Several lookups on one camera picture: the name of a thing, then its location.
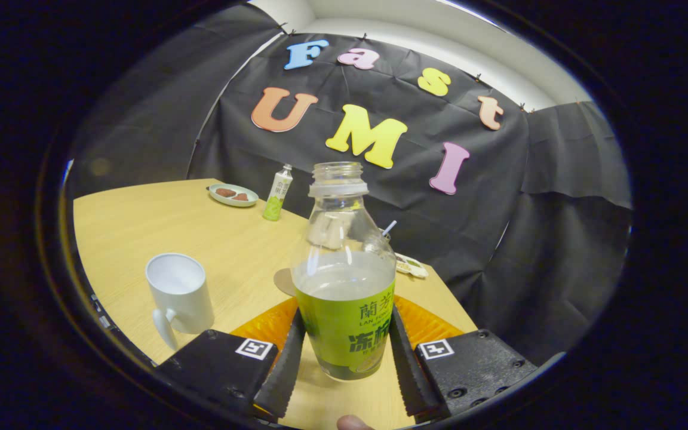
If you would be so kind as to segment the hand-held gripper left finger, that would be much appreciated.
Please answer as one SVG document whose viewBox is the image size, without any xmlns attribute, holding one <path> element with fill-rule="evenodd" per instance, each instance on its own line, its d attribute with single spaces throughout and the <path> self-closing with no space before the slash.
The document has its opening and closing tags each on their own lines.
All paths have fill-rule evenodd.
<svg viewBox="0 0 688 430">
<path fill-rule="evenodd" d="M 156 372 L 207 403 L 276 422 L 294 392 L 305 334 L 290 297 L 229 334 L 205 330 Z"/>
</svg>

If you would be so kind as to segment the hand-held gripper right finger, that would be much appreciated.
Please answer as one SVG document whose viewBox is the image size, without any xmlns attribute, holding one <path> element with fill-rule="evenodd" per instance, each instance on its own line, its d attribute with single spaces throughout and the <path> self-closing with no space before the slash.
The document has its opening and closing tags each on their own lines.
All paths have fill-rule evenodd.
<svg viewBox="0 0 688 430">
<path fill-rule="evenodd" d="M 404 407 L 416 422 L 477 411 L 539 372 L 490 330 L 464 332 L 400 296 L 389 338 Z"/>
</svg>

